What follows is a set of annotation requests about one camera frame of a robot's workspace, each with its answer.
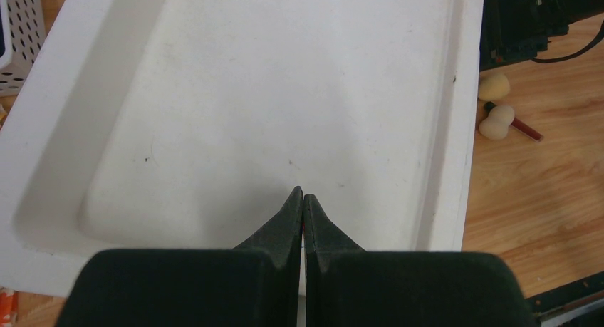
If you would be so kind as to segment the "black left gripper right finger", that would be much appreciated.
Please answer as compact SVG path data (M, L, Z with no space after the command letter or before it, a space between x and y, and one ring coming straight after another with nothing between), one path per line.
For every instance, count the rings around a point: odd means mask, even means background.
M510 268L460 251L367 251L303 203L307 326L534 326Z

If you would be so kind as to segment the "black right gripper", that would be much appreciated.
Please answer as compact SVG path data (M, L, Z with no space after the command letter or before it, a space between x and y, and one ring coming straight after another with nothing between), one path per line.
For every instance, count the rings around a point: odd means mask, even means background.
M579 51L539 58L550 38L565 36L571 24L603 13L603 0L484 0L479 70L524 61L549 64L582 56L603 40L603 28Z

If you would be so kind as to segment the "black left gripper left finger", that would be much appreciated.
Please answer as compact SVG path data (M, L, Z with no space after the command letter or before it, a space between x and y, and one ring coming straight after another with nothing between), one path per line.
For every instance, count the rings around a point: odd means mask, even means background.
M232 249L109 249L83 267L58 326L295 326L303 191Z

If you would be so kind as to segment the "white drawer organizer box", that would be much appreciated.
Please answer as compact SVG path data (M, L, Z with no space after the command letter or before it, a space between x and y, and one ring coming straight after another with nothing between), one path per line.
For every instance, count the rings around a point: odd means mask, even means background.
M367 250L458 251L483 0L66 0L1 129L1 285L231 248L299 186Z

